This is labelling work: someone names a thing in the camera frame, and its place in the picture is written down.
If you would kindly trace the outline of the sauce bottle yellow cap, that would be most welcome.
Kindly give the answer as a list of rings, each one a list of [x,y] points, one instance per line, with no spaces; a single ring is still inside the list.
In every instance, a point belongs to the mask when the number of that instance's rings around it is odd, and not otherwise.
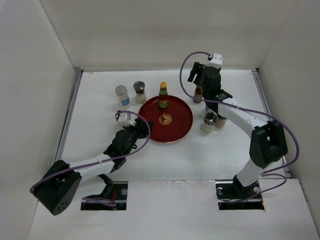
[[[159,107],[165,109],[168,107],[169,95],[167,90],[167,83],[162,81],[160,83],[159,96],[158,96],[158,104]]]
[[[193,94],[193,101],[197,104],[201,103],[203,99],[202,90],[199,86],[196,86]]]

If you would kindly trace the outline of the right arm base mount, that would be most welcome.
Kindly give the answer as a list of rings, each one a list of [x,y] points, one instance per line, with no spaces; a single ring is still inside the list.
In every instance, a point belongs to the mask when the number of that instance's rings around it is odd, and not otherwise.
[[[215,182],[219,210],[264,210],[261,188],[258,181],[242,187],[233,180]]]

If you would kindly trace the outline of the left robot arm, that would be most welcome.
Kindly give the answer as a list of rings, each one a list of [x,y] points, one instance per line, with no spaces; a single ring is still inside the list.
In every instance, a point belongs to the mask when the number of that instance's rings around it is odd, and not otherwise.
[[[150,139],[154,122],[143,117],[135,119],[134,124],[119,130],[111,144],[100,155],[80,162],[56,161],[40,181],[30,188],[30,193],[53,215],[59,215],[79,196],[80,185],[92,178],[101,178],[95,187],[93,202],[99,203],[112,195],[113,182],[109,173],[120,169],[127,157],[137,153],[138,140]]]

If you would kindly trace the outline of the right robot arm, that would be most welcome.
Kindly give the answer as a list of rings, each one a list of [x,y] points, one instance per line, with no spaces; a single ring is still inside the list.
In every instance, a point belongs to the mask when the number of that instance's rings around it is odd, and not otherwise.
[[[221,88],[218,68],[195,62],[188,82],[193,82],[201,89],[210,110],[218,117],[230,120],[250,138],[249,160],[232,180],[233,194],[243,198],[264,170],[288,153],[284,128],[277,120],[266,121],[242,110],[233,96]]]

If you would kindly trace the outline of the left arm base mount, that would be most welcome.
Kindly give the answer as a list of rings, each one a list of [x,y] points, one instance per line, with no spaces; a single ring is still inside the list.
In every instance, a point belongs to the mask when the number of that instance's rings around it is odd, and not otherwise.
[[[129,183],[113,181],[106,174],[100,174],[84,183],[86,190],[81,199],[81,211],[125,211]]]

